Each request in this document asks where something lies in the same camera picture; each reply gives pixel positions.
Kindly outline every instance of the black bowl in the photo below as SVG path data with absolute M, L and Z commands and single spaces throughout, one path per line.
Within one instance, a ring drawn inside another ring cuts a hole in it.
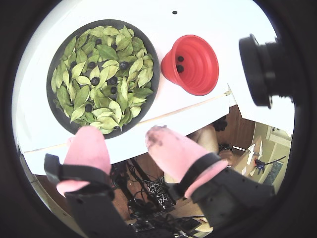
M 64 112 L 62 112 L 61 109 L 56 108 L 56 104 L 53 101 L 54 99 L 56 99 L 56 94 L 54 94 L 54 92 L 52 91 L 52 88 L 51 88 L 51 79 L 52 79 L 53 71 L 58 66 L 59 59 L 63 56 L 65 47 L 67 46 L 67 44 L 70 42 L 70 40 L 74 36 L 76 36 L 76 35 L 80 36 L 86 30 L 91 29 L 91 28 L 95 28 L 97 26 L 113 26 L 117 29 L 122 29 L 124 25 L 126 25 L 127 28 L 130 28 L 134 31 L 134 36 L 139 37 L 143 41 L 144 46 L 147 49 L 147 52 L 149 54 L 151 54 L 153 57 L 153 77 L 151 80 L 151 90 L 154 93 L 147 97 L 147 102 L 142 105 L 142 110 L 137 117 L 133 118 L 129 124 L 124 125 L 122 127 L 122 131 L 120 129 L 116 129 L 113 132 L 111 132 L 110 134 L 104 135 L 105 139 L 110 139 L 110 138 L 119 136 L 119 135 L 127 132 L 128 130 L 130 130 L 132 127 L 134 127 L 145 116 L 145 114 L 148 112 L 148 110 L 150 109 L 150 107 L 154 101 L 154 98 L 155 98 L 156 93 L 157 93 L 158 88 L 159 88 L 159 59 L 158 59 L 157 53 L 154 49 L 154 46 L 152 45 L 152 43 L 150 42 L 148 37 L 142 31 L 140 31 L 138 28 L 136 28 L 135 26 L 133 26 L 127 22 L 124 22 L 124 21 L 99 20 L 99 21 L 91 22 L 87 25 L 82 26 L 81 28 L 77 29 L 76 31 L 74 31 L 60 45 L 60 47 L 58 48 L 57 52 L 55 53 L 55 55 L 52 59 L 52 62 L 50 64 L 49 71 L 48 71 L 48 77 L 47 77 L 47 97 L 48 97 L 51 111 L 52 111 L 53 115 L 55 116 L 56 120 L 66 130 L 68 130 L 69 132 L 71 132 L 73 134 L 76 134 L 78 129 L 81 127 L 81 125 L 74 123 L 74 122 L 70 123 L 70 118 L 68 118 L 64 114 Z

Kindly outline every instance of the red collapsible cup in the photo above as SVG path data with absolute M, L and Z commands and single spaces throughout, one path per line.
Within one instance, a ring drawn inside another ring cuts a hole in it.
M 178 73 L 177 65 L 184 71 Z M 206 95 L 216 86 L 219 76 L 217 57 L 211 46 L 202 38 L 186 35 L 179 38 L 161 63 L 165 78 L 193 95 Z

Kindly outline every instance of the blueberry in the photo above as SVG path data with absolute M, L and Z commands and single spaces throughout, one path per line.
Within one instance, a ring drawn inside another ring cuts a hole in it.
M 100 79 L 99 79 L 98 77 L 93 77 L 93 78 L 91 79 L 91 84 L 92 84 L 93 86 L 97 86 L 97 85 L 99 84 L 99 82 L 100 82 Z
M 88 67 L 89 68 L 94 68 L 96 66 L 96 63 L 95 62 L 90 62 L 89 64 L 88 64 Z
M 110 84 L 110 85 L 114 85 L 114 84 L 117 83 L 117 80 L 118 80 L 117 77 L 114 76 L 114 77 L 112 77 L 112 78 L 109 79 L 109 84 Z
M 115 94 L 117 92 L 117 87 L 112 87 L 110 93 Z
M 93 106 L 92 106 L 91 104 L 87 104 L 87 105 L 85 106 L 85 112 L 91 113 L 92 110 L 93 110 Z
M 177 65 L 176 68 L 177 68 L 177 72 L 179 72 L 179 73 L 181 73 L 181 72 L 184 71 L 184 66 L 182 66 L 182 65 L 180 65 L 180 64 Z
M 113 44 L 111 45 L 111 47 L 112 47 L 113 49 L 117 49 L 117 45 L 116 45 L 115 43 L 113 43 Z
M 100 44 L 101 44 L 101 39 L 99 38 L 96 40 L 96 45 L 100 45 Z
M 76 61 L 73 61 L 73 62 L 70 64 L 70 67 L 73 68 L 73 67 L 76 66 L 76 64 L 77 64 L 77 62 L 76 62 Z
M 121 62 L 120 64 L 119 64 L 119 68 L 120 69 L 123 69 L 123 70 L 126 70 L 127 68 L 129 67 L 129 63 L 128 62 Z

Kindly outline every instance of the white tabletop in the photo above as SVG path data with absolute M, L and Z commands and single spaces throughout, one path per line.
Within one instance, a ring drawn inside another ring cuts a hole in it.
M 228 81 L 236 76 L 233 62 L 238 52 L 235 32 L 241 28 L 248 36 L 248 25 L 237 24 L 237 12 L 252 13 L 259 9 L 252 1 L 234 0 L 64 0 L 52 10 L 30 40 L 20 63 L 13 102 L 13 128 L 22 151 L 65 143 L 73 135 L 53 116 L 46 96 L 46 77 L 51 60 L 69 34 L 79 27 L 100 19 L 118 19 L 129 22 L 143 31 L 151 40 L 161 62 L 173 43 L 181 36 L 195 34 L 204 38 L 214 49 L 219 62 L 219 79 L 214 90 L 205 96 L 193 96 L 160 75 L 155 101 L 143 118 L 151 119 L 177 109 L 213 98 L 228 91 Z M 190 109 L 151 123 L 135 126 L 128 132 L 106 140 L 111 163 L 145 153 L 144 136 L 155 124 L 187 135 L 229 113 L 229 97 L 223 97 L 203 106 Z M 125 149 L 118 145 L 125 144 Z M 67 147 L 41 152 L 24 153 L 34 174 L 44 175 L 44 155 L 52 153 L 63 162 Z

